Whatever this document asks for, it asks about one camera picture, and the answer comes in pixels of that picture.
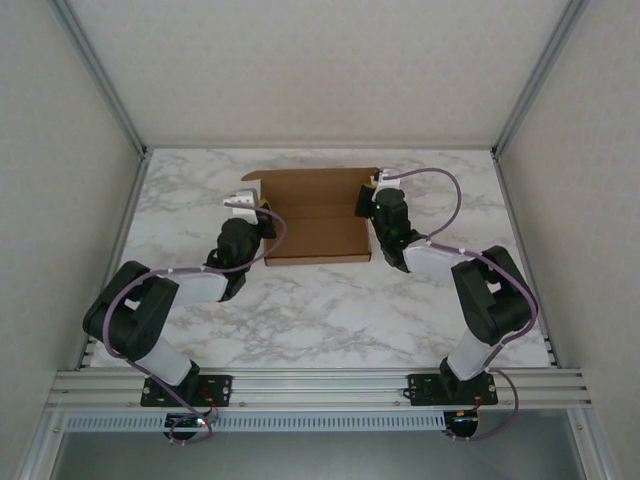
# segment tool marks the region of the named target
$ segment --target marble tabletop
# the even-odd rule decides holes
[[[201,265],[227,218],[222,198],[258,187],[240,181],[245,173],[344,166],[450,170],[462,187],[462,210],[437,240],[477,251],[500,244],[519,264],[489,152],[435,150],[156,150],[123,261],[151,268]],[[444,176],[413,176],[403,180],[403,189],[412,224],[422,232],[444,223],[455,206],[455,190]],[[438,366],[465,329],[453,281],[392,269],[371,239],[368,263],[256,264],[231,301],[173,309],[163,335],[202,367]],[[119,365],[96,346],[92,367]],[[494,365],[549,366],[540,330],[509,344]]]

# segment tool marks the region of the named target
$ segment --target open cardboard box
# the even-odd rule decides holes
[[[287,222],[280,247],[267,265],[368,262],[367,220],[354,215],[360,187],[375,168],[257,170],[243,181],[260,180],[260,195]],[[282,234],[279,222],[276,232]],[[265,249],[275,240],[265,240]]]

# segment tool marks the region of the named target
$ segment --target purple cable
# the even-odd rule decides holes
[[[433,232],[431,232],[429,235],[426,236],[427,240],[430,240],[434,235],[436,235],[437,233],[442,232],[449,225],[451,225],[453,223],[453,221],[455,220],[455,218],[458,216],[458,213],[460,212],[460,207],[462,205],[462,190],[460,188],[460,184],[458,183],[458,180],[453,176],[453,174],[451,172],[448,172],[447,170],[444,170],[442,168],[437,168],[437,167],[418,168],[416,170],[411,170],[409,172],[400,173],[398,175],[393,175],[393,176],[390,176],[390,177],[387,177],[387,178],[389,180],[393,180],[393,179],[397,179],[397,178],[408,177],[410,175],[415,175],[417,173],[426,173],[426,172],[442,173],[442,174],[446,175],[447,177],[449,177],[453,181],[453,184],[456,187],[456,193],[457,193],[457,197],[458,197],[457,202],[456,202],[456,209],[453,212],[453,215],[451,215],[449,220],[442,227],[434,230]],[[520,292],[522,294],[522,296],[525,298],[525,300],[529,304],[529,309],[531,310],[531,319],[529,320],[529,322],[527,322],[527,325],[525,325],[525,327],[522,330],[519,330],[518,332],[516,332],[516,333],[514,333],[512,335],[509,335],[508,337],[506,337],[503,340],[501,340],[500,343],[498,344],[498,347],[493,352],[491,352],[491,354],[487,357],[487,359],[484,362],[483,367],[485,368],[485,370],[497,373],[498,375],[502,376],[507,381],[507,383],[511,387],[511,390],[513,391],[513,396],[514,396],[513,412],[511,414],[511,416],[509,417],[509,420],[507,420],[503,425],[501,425],[500,427],[496,428],[495,430],[492,430],[490,432],[487,432],[487,433],[484,433],[482,435],[478,435],[478,436],[475,436],[475,437],[466,438],[466,440],[470,441],[470,442],[471,441],[475,442],[475,441],[479,441],[479,440],[485,440],[487,438],[493,437],[494,435],[497,435],[498,433],[501,433],[506,428],[511,426],[511,424],[513,422],[515,422],[515,420],[516,420],[516,418],[518,416],[518,411],[520,409],[520,401],[519,401],[519,398],[518,398],[518,392],[516,390],[516,386],[513,383],[513,381],[502,370],[497,369],[497,368],[489,369],[489,364],[502,351],[502,349],[505,347],[505,345],[507,345],[509,342],[512,342],[512,341],[516,340],[517,338],[522,337],[523,335],[526,335],[527,333],[529,333],[533,329],[533,327],[536,324],[536,318],[538,317],[538,304],[536,303],[535,298],[533,298],[533,295],[531,295],[529,290],[527,290],[527,288],[524,285],[522,285],[520,282],[518,282],[512,275],[510,275],[502,267],[500,267],[499,265],[497,265],[495,262],[493,262],[492,260],[488,259],[487,257],[484,257],[480,253],[473,252],[473,251],[466,250],[466,249],[450,247],[448,245],[442,245],[442,244],[435,243],[435,242],[430,242],[430,246],[432,248],[435,248],[435,249],[438,249],[438,250],[441,250],[441,251],[444,251],[444,252],[447,252],[447,253],[466,255],[468,257],[475,258],[475,259],[483,262],[489,268],[491,268],[491,269],[495,270],[496,272],[498,272],[511,285],[513,285],[513,287],[516,290],[518,290],[518,292]]]
[[[416,170],[411,170],[409,172],[405,172],[405,173],[399,173],[397,175],[391,175],[386,177],[388,180],[396,180],[399,178],[404,178],[404,177],[408,177],[411,175],[415,175],[417,173],[441,173],[443,175],[446,175],[447,177],[449,177],[451,179],[451,181],[453,182],[453,185],[456,187],[456,195],[457,195],[457,201],[456,201],[456,208],[453,211],[453,214],[451,215],[451,217],[449,217],[449,220],[447,220],[444,225],[442,225],[439,228],[436,228],[433,232],[431,232],[429,235],[427,235],[427,238],[431,238],[434,235],[442,232],[443,230],[445,230],[446,228],[449,227],[449,225],[451,225],[453,223],[453,221],[456,219],[456,217],[458,216],[458,213],[460,213],[460,207],[462,206],[462,189],[460,188],[460,183],[458,183],[458,179],[453,175],[453,173],[448,172],[447,170],[443,169],[443,168],[438,168],[438,167],[424,167],[424,168],[418,168]]]
[[[261,255],[258,255],[257,257],[255,257],[250,262],[247,262],[244,265],[240,265],[239,267],[233,267],[233,268],[211,268],[211,267],[204,267],[203,266],[203,267],[183,267],[183,268],[151,270],[151,271],[139,276],[138,278],[136,278],[133,282],[129,283],[126,287],[124,287],[115,296],[113,301],[109,304],[109,308],[107,308],[107,313],[104,316],[104,323],[102,325],[102,343],[104,344],[105,350],[107,351],[107,353],[109,355],[111,355],[114,358],[125,358],[124,355],[121,355],[118,352],[116,352],[113,349],[113,347],[111,346],[111,342],[109,340],[109,327],[111,325],[111,319],[113,317],[113,313],[115,312],[116,307],[120,304],[120,302],[122,302],[122,300],[127,296],[127,294],[131,290],[133,290],[138,285],[142,284],[142,282],[144,282],[145,280],[147,280],[147,279],[149,279],[151,277],[155,277],[156,275],[167,275],[169,273],[171,273],[171,274],[188,274],[188,273],[200,273],[200,272],[204,272],[204,273],[232,273],[232,272],[238,272],[240,270],[244,270],[245,268],[253,265],[256,262],[259,262],[260,260],[262,260],[266,256],[268,256],[271,253],[273,253],[273,251],[275,251],[275,249],[278,248],[282,244],[282,241],[284,240],[285,236],[287,235],[287,231],[288,231],[287,222],[285,222],[284,218],[282,218],[277,213],[272,212],[271,210],[268,210],[266,208],[261,208],[261,207],[253,207],[253,206],[248,206],[248,205],[238,205],[238,204],[231,204],[231,203],[225,203],[224,206],[225,207],[239,208],[239,209],[243,209],[243,210],[253,210],[255,212],[264,213],[266,215],[269,215],[269,216],[275,218],[278,222],[280,222],[282,224],[282,232],[281,232],[280,235],[278,235],[278,238],[276,239],[276,242],[273,244],[273,246],[270,249],[266,250]],[[213,434],[213,429],[211,428],[211,425],[207,421],[207,419],[204,418],[203,415],[200,412],[198,412],[195,408],[193,408],[191,405],[189,405],[186,400],[184,400],[177,393],[175,393],[171,389],[171,387],[169,385],[167,385],[164,381],[162,381],[161,379],[159,379],[158,377],[156,377],[155,375],[153,375],[151,372],[149,372],[147,369],[141,367],[140,365],[137,365],[136,363],[131,362],[129,360],[127,360],[127,363],[129,365],[131,365],[133,368],[135,368],[136,370],[139,370],[140,372],[144,373],[145,375],[148,375],[153,381],[155,381],[158,385],[160,385],[169,395],[171,395],[180,405],[182,405],[183,407],[185,407],[187,410],[189,410],[192,413],[192,415],[179,418],[171,426],[171,429],[169,430],[169,438],[170,438],[170,440],[172,442],[173,442],[173,431],[178,426],[178,424],[181,423],[182,421],[188,419],[188,418],[194,418],[194,416],[198,417],[198,418],[202,418],[202,420],[204,421],[205,425],[207,426],[207,429],[209,430],[209,432],[205,437],[202,437],[200,439],[183,441],[182,445],[186,445],[186,444],[191,444],[191,443],[196,443],[196,442],[202,441],[202,440],[204,440],[206,438],[209,438]]]

